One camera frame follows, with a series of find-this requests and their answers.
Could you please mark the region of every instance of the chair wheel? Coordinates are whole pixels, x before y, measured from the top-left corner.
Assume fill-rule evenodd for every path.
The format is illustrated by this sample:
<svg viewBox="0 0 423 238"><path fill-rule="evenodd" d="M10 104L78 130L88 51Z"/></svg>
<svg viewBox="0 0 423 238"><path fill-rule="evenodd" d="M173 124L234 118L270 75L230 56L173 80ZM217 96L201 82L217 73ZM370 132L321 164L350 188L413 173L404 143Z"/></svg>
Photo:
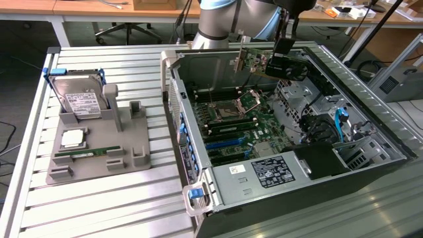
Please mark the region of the chair wheel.
<svg viewBox="0 0 423 238"><path fill-rule="evenodd" d="M30 29L30 27L32 27L30 22L25 21L25 22L21 24L21 27L25 28L25 29Z"/></svg>
<svg viewBox="0 0 423 238"><path fill-rule="evenodd" d="M104 39L101 37L98 38L94 38L94 41L100 44L100 45L104 45Z"/></svg>

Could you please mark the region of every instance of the aluminum table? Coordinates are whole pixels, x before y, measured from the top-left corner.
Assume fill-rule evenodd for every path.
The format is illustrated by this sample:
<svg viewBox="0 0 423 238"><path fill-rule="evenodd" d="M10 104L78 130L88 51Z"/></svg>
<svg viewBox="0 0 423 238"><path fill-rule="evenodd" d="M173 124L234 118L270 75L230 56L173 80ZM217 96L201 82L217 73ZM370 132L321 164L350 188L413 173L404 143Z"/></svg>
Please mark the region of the aluminum table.
<svg viewBox="0 0 423 238"><path fill-rule="evenodd" d="M297 44L316 46L306 42ZM118 106L140 100L146 107L152 169L53 186L45 184L60 106L40 77L0 218L0 237L193 236L164 117L158 73L160 52L185 48L185 45L157 45L49 51L44 67L102 68L106 82L118 86ZM423 224L421 170L423 162L416 160L358 192L220 237L404 236Z"/></svg>

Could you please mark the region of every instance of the power supply label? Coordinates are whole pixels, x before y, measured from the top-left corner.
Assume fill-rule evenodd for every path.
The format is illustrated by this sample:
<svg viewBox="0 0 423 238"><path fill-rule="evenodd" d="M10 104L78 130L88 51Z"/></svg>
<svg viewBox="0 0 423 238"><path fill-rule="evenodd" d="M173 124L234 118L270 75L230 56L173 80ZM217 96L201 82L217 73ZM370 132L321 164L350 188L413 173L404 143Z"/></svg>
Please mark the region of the power supply label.
<svg viewBox="0 0 423 238"><path fill-rule="evenodd" d="M250 163L262 188L294 181L282 157L277 156Z"/></svg>
<svg viewBox="0 0 423 238"><path fill-rule="evenodd" d="M65 94L74 115L92 115L100 113L100 106L94 93Z"/></svg>

